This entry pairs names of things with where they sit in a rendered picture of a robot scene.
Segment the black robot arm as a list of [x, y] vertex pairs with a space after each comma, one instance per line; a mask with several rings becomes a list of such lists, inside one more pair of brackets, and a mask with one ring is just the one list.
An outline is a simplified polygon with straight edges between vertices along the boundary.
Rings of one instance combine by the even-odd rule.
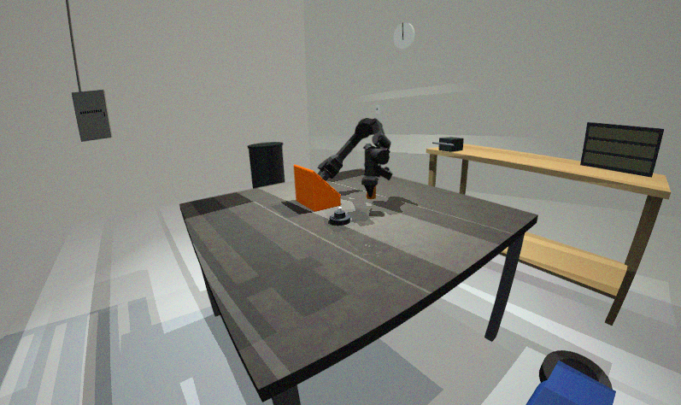
[[363, 138], [369, 137], [373, 134], [374, 136], [372, 137], [372, 142], [376, 147], [372, 146], [371, 144], [366, 144], [366, 146], [364, 146], [365, 161], [373, 161], [378, 163], [378, 177], [381, 175], [384, 178], [390, 180], [392, 172], [389, 171], [389, 168], [381, 167], [380, 165], [385, 165], [389, 161], [389, 149], [391, 146], [391, 141], [385, 136], [383, 125], [376, 118], [366, 118], [360, 120], [355, 129], [355, 134], [353, 134], [353, 136], [336, 155], [329, 156], [321, 164], [319, 164], [318, 169], [320, 171], [317, 174], [324, 181], [327, 181], [328, 178], [332, 179], [335, 177], [340, 168], [343, 166], [343, 159], [354, 149], [358, 143], [360, 143]]

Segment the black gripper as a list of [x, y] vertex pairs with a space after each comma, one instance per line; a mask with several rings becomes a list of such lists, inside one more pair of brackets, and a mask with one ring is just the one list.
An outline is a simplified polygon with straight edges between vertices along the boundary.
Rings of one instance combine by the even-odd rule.
[[372, 197], [374, 186], [378, 184], [379, 180], [379, 178], [376, 177], [378, 176], [379, 165], [373, 161], [365, 161], [364, 166], [365, 177], [362, 179], [361, 184], [365, 186], [369, 197]]

